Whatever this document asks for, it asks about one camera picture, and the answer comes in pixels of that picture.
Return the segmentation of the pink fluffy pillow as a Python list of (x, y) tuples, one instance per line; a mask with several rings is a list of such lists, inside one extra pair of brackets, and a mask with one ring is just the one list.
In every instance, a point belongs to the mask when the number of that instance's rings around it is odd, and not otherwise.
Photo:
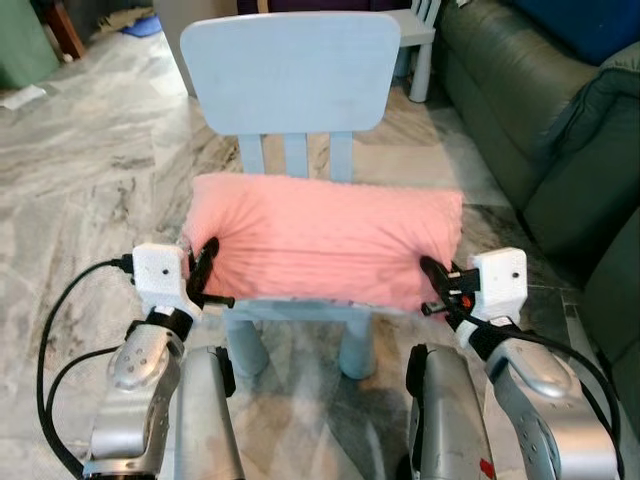
[(219, 243), (205, 291), (237, 300), (325, 300), (415, 311), (438, 298), (421, 257), (453, 260), (457, 189), (358, 186), (288, 175), (192, 180), (183, 237)]

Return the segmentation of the green leather sofa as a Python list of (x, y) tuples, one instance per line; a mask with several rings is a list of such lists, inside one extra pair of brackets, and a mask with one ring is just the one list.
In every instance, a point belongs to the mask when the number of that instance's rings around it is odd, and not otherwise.
[(639, 41), (594, 67), (509, 0), (445, 0), (434, 72), (640, 422)]

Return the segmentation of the silver right robot leg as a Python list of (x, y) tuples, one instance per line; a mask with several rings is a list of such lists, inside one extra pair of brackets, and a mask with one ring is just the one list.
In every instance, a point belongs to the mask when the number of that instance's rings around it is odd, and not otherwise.
[(495, 480), (483, 407), (466, 358), (449, 346), (417, 344), (404, 384), (413, 407), (410, 452), (399, 462), (398, 480)]

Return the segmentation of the silver robot leg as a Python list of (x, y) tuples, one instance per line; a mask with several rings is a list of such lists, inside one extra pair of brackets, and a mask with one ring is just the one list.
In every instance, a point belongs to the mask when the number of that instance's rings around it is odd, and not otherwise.
[(410, 452), (399, 462), (398, 480), (495, 480), (483, 407), (466, 358), (449, 346), (417, 344), (404, 384), (413, 407)]
[(227, 349), (188, 349), (175, 394), (175, 480), (246, 480), (227, 404), (234, 393)]

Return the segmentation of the silver left robot leg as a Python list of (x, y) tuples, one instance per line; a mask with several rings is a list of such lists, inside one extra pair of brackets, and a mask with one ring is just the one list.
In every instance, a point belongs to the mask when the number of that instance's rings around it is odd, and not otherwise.
[(175, 480), (246, 480), (227, 404), (234, 393), (227, 349), (188, 349), (175, 394)]

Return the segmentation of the light blue child chair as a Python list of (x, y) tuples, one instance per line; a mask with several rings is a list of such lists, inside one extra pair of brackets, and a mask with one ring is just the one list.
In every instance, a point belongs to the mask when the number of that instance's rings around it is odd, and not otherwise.
[[(384, 118), (401, 47), (397, 20), (371, 12), (234, 15), (196, 20), (179, 44), (207, 125), (237, 138), (244, 173), (264, 177), (262, 137), (282, 134), (288, 177), (353, 188), (353, 136)], [(307, 138), (317, 133), (330, 137), (329, 180), (311, 178), (308, 169)], [(228, 367), (238, 376), (256, 378), (269, 364), (253, 320), (291, 319), (342, 323), (340, 371), (355, 380), (374, 374), (369, 308), (285, 298), (225, 310)]]

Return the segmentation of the small blue floor item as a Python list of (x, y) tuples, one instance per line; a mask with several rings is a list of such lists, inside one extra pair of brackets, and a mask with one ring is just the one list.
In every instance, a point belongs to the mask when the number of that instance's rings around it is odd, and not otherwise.
[(122, 32), (123, 35), (129, 35), (136, 38), (154, 36), (161, 31), (163, 31), (163, 26), (161, 26), (160, 19), (157, 18), (157, 15), (155, 14), (138, 18), (137, 20), (134, 20), (132, 24), (129, 24), (129, 26), (120, 29), (120, 32)]

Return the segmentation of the brown wooden furniture leg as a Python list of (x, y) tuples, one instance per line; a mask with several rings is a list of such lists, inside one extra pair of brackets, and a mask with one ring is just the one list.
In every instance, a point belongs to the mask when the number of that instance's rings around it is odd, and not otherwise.
[(72, 60), (82, 59), (86, 54), (81, 37), (78, 36), (73, 20), (65, 9), (61, 0), (40, 0), (42, 6), (40, 13), (44, 15), (47, 26), (50, 27), (56, 46), (64, 58)]

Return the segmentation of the green fabric object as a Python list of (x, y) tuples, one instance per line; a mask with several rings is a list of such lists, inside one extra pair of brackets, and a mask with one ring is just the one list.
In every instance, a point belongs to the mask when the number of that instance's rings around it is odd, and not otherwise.
[(29, 0), (0, 0), (0, 90), (44, 81), (60, 67)]

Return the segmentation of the dark blue cushion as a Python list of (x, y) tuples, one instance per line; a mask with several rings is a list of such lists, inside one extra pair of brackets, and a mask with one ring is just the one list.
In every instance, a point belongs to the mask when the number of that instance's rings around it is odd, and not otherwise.
[(509, 1), (594, 67), (640, 40), (640, 0)]

